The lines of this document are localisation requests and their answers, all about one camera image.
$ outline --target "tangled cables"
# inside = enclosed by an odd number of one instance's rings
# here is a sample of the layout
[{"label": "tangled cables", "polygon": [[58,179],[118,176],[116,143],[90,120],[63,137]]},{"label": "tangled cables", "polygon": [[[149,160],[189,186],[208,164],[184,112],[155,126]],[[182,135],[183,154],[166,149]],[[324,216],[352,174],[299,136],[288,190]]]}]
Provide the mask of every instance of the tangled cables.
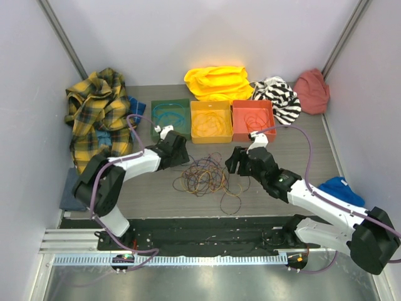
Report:
[{"label": "tangled cables", "polygon": [[[224,191],[220,199],[220,210],[227,215],[236,214],[242,205],[242,200],[239,195],[249,189],[251,179],[248,177],[249,184],[246,189],[243,189],[242,186],[238,184],[241,190],[239,193],[234,194],[229,189],[228,170],[220,164],[222,159],[220,153],[215,152],[199,160],[195,160],[193,157],[191,158],[193,162],[189,165],[183,165],[187,166],[187,169],[182,171],[181,175],[174,179],[172,183],[173,188],[177,191],[191,193],[198,197],[220,190]],[[176,187],[178,182],[180,183],[181,189]],[[228,213],[222,207],[223,199],[227,194],[239,200],[239,206],[235,212]]]}]

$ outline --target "plaid cloth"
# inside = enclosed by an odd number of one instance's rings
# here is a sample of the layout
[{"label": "plaid cloth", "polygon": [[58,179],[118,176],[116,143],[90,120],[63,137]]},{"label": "plaid cloth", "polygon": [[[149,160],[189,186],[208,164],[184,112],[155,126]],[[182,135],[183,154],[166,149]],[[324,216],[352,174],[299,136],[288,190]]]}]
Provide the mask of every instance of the plaid cloth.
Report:
[{"label": "plaid cloth", "polygon": [[[132,138],[126,120],[130,102],[122,74],[111,68],[93,72],[66,93],[69,109],[65,122],[73,126],[70,151],[80,174],[96,154],[119,157],[132,152]],[[95,129],[110,133],[111,147],[98,146]]]}]

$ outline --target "yellow cloth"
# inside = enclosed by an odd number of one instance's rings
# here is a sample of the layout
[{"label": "yellow cloth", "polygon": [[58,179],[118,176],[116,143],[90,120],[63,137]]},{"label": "yellow cloth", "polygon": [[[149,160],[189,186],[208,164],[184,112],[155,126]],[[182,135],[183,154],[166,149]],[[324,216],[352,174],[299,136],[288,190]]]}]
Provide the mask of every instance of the yellow cloth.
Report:
[{"label": "yellow cloth", "polygon": [[188,89],[200,101],[248,99],[253,88],[245,67],[221,66],[191,69],[184,77]]}]

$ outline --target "gray wall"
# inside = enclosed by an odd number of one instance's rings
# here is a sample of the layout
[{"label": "gray wall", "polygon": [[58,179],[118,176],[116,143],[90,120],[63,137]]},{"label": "gray wall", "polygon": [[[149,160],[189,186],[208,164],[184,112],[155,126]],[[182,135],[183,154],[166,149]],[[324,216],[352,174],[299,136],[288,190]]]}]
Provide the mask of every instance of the gray wall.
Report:
[{"label": "gray wall", "polygon": [[79,76],[36,1],[0,9],[0,299],[27,300],[71,159],[64,89]]},{"label": "gray wall", "polygon": [[[386,210],[398,231],[401,231],[400,11],[400,1],[372,1],[328,77],[331,100],[327,112],[352,189],[365,198],[367,208],[378,206]],[[394,257],[400,258],[401,251]],[[401,265],[388,267],[388,274],[398,284],[395,280],[401,277]]]},{"label": "gray wall", "polygon": [[187,70],[244,65],[250,80],[323,68],[358,0],[50,0],[86,71],[127,85],[183,83]]}]

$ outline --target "pink cloth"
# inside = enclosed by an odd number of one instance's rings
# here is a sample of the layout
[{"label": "pink cloth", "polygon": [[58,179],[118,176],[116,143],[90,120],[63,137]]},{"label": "pink cloth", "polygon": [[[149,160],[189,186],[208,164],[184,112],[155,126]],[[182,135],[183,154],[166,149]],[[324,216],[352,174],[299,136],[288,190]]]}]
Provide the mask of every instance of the pink cloth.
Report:
[{"label": "pink cloth", "polygon": [[294,91],[301,102],[302,111],[311,115],[326,112],[330,89],[318,69],[302,73],[296,81]]}]

